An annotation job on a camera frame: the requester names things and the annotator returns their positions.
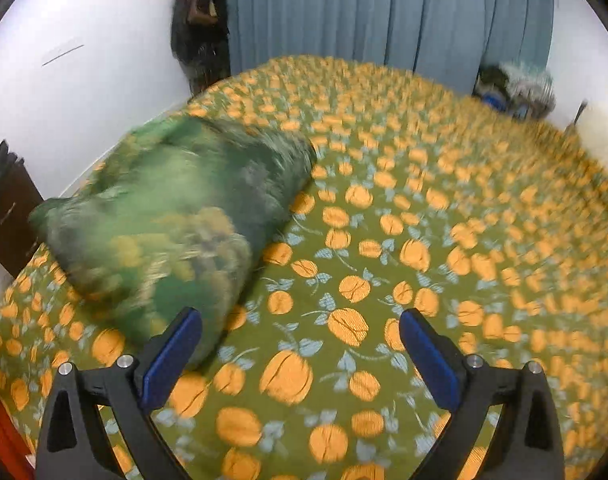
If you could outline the orange and white fleece garment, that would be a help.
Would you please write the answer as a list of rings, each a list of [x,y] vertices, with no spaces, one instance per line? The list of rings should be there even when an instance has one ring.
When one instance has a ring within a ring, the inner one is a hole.
[[[0,400],[0,479],[34,480],[29,454]]]

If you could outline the green landscape print padded jacket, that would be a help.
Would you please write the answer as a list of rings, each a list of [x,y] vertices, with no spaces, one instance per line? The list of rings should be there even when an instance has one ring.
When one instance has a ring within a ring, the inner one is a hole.
[[[216,348],[265,248],[289,221],[316,163],[313,144],[226,119],[170,116],[133,130],[75,195],[29,221],[88,321],[139,348],[185,307]]]

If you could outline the blue pleated curtain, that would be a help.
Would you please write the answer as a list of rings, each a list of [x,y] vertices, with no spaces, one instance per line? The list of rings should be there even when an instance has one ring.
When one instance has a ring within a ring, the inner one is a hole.
[[[554,0],[228,0],[231,67],[311,54],[411,70],[459,93],[485,65],[545,67]]]

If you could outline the coat rack with dark clothes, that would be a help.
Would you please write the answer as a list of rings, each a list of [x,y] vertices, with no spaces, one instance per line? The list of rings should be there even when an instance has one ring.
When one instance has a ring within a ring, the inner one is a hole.
[[[229,77],[227,0],[174,0],[170,48],[193,96]]]

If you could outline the pile of clothes by bed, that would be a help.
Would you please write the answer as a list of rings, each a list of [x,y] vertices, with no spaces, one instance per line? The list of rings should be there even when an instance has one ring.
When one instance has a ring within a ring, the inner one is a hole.
[[[473,96],[514,119],[543,119],[556,107],[552,77],[546,68],[524,62],[482,66]]]

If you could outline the dark brown wooden cabinet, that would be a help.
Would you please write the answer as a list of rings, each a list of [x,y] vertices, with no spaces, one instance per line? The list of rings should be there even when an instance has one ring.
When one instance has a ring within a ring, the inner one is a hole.
[[[25,164],[13,164],[0,181],[0,265],[13,278],[37,250],[29,215],[42,202]]]

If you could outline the cream padded headboard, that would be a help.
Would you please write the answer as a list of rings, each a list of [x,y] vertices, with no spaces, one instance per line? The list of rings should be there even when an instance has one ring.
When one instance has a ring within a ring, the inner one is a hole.
[[[608,170],[608,112],[595,104],[587,104],[575,122],[581,141],[592,156]]]

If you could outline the green orange floral quilt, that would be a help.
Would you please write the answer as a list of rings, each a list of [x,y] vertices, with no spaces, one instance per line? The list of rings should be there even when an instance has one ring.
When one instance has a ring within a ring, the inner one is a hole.
[[[420,76],[275,58],[127,133],[87,191],[183,119],[309,136],[318,160],[212,359],[153,419],[194,479],[405,479],[444,429],[399,336],[539,363],[566,478],[608,447],[608,173],[573,131]]]

